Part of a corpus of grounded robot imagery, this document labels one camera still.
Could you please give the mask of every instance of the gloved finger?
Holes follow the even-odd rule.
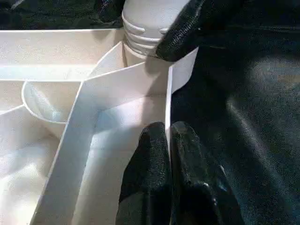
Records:
[[[96,0],[94,8],[104,23],[116,21],[122,13],[125,0]]]
[[[158,45],[156,54],[177,61],[197,47],[199,36],[219,30],[242,7],[244,0],[191,0]]]
[[[165,126],[152,123],[141,133],[123,175],[116,225],[169,225],[171,169]]]
[[[172,171],[176,216],[173,224],[243,225],[240,207],[223,168],[184,122],[172,130]]]

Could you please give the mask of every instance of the black cloth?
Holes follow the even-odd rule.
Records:
[[[122,27],[120,18],[110,24],[103,23],[94,7],[94,0],[0,0],[0,30]]]
[[[224,167],[247,225],[300,224],[300,35],[228,31],[203,40],[172,96]]]

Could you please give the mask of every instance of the white plastic tray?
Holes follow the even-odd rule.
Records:
[[[0,225],[113,225],[142,129],[197,50],[140,58],[123,30],[0,31]]]

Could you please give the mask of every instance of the curved compartment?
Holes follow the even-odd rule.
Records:
[[[23,104],[22,81],[0,81],[0,114]]]
[[[80,82],[25,82],[22,99],[29,112],[61,138]]]
[[[25,106],[0,115],[0,224],[29,224],[60,140]]]

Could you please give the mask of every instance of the tray compartment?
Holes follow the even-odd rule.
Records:
[[[0,115],[0,224],[29,224],[59,139],[25,106]]]
[[[140,132],[165,121],[169,64],[161,62],[160,72],[148,65],[83,82],[32,224],[114,222],[123,171]]]

